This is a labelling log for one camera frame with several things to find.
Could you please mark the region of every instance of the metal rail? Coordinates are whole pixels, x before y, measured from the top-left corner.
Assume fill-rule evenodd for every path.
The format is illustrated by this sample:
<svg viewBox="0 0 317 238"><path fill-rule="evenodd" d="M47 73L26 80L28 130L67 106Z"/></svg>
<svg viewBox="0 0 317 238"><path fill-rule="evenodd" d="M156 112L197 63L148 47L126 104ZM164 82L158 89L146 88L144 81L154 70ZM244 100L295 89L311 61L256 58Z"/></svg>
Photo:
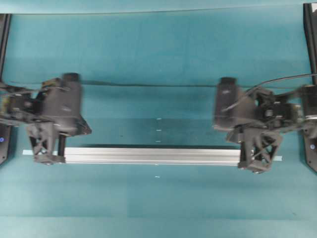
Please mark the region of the metal rail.
<svg viewBox="0 0 317 238"><path fill-rule="evenodd" d="M23 155L32 155L23 150ZM154 164L236 166L240 150L164 148L71 148L65 149L69 164ZM275 161L282 161L276 156Z"/></svg>

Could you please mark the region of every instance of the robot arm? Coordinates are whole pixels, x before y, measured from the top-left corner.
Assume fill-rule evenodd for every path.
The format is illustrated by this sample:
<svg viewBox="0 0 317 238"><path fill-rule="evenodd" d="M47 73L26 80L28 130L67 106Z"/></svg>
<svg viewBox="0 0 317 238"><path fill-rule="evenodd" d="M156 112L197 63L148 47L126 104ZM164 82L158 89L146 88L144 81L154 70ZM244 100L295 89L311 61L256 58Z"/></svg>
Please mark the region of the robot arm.
<svg viewBox="0 0 317 238"><path fill-rule="evenodd" d="M289 103L294 98L301 102ZM316 101L315 85L274 95L261 87L243 92L234 78L222 78L217 87L214 128L227 131L227 141L240 144L239 168L263 173L271 167L282 142L281 133L303 129L308 138L317 137Z"/></svg>
<svg viewBox="0 0 317 238"><path fill-rule="evenodd" d="M64 163L66 137L90 134L92 131L82 118L82 87L77 73L67 73L42 83L36 98L34 90L4 85L0 123L27 124L35 162ZM56 141L58 155L53 155Z"/></svg>

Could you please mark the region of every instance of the wire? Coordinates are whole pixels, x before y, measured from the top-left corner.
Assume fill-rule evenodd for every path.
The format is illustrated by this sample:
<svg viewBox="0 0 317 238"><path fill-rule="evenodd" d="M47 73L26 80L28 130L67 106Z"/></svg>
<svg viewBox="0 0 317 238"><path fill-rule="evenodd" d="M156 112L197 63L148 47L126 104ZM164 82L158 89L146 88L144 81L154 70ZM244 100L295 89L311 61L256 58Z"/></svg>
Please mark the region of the wire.
<svg viewBox="0 0 317 238"><path fill-rule="evenodd" d="M112 83L112 82L102 82L102 81L91 81L82 80L83 85L100 85L100 86L110 86L110 87L174 87L174 88L216 88L217 84L143 84L143 83ZM243 88L250 88L250 85L240 85ZM292 89L292 87L270 87L278 89Z"/></svg>
<svg viewBox="0 0 317 238"><path fill-rule="evenodd" d="M62 89L65 91L68 91L67 88L62 88L62 87L57 87L57 86L49 86L41 89L27 89L27 90L22 90L22 91L16 91L12 93L5 93L1 94L0 97L6 97L6 96L11 96L11 95L22 95L22 94L29 94L29 93L35 93L35 92L46 92L48 89L51 88L57 88L57 89Z"/></svg>
<svg viewBox="0 0 317 238"><path fill-rule="evenodd" d="M276 79L271 79L268 81L264 81L254 87L252 87L251 89L249 89L242 97L240 97L235 103L231 104L230 106L222 109L223 112L233 109L234 107L236 107L237 105L239 105L246 97L248 97L250 94L252 94L255 90L257 90L258 88L260 88L262 85L264 84L268 84L268 83L273 83L273 82L279 82L279 81L283 81L283 80L288 80L288 79L295 79L295 78L305 78L305 77L311 77L311 76L317 76L317 73L306 73L306 74L299 74L299 75L294 75L294 76L288 76L288 77L283 77L283 78L276 78Z"/></svg>

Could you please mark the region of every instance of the teal table surface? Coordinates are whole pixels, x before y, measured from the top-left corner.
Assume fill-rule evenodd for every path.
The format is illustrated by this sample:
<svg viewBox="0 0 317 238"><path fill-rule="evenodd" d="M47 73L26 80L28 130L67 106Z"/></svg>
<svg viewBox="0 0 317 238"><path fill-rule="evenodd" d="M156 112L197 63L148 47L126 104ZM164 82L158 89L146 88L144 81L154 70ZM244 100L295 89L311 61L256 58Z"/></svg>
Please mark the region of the teal table surface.
<svg viewBox="0 0 317 238"><path fill-rule="evenodd" d="M37 88L64 72L81 74L82 114L93 133L69 138L68 147L236 146L212 128L219 79L236 77L248 88L310 72L303 7L292 2L13 15L3 78ZM304 163L301 136L283 137L283 161L254 175L220 166L43 166L22 156L30 144L24 127L15 128L11 156L0 167L0 237L315 238L317 175Z"/></svg>

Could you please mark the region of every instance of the aluminum extrusion bar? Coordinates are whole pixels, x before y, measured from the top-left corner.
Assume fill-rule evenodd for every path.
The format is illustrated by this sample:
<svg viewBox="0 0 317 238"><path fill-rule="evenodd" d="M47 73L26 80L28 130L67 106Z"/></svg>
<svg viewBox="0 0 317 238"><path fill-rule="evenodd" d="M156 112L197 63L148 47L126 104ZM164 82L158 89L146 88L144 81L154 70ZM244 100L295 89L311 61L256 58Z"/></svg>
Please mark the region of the aluminum extrusion bar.
<svg viewBox="0 0 317 238"><path fill-rule="evenodd" d="M23 155L32 155L23 150ZM69 164L154 164L236 166L240 150L165 148L71 148L65 149ZM282 161L276 156L275 161Z"/></svg>

